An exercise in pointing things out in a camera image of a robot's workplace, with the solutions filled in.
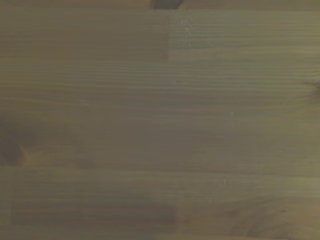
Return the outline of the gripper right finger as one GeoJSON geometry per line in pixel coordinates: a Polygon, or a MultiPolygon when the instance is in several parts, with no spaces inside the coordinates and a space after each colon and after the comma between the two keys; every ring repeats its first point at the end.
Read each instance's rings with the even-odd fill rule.
{"type": "Polygon", "coordinates": [[[183,3],[184,0],[167,0],[166,7],[167,9],[178,9],[183,3]]]}

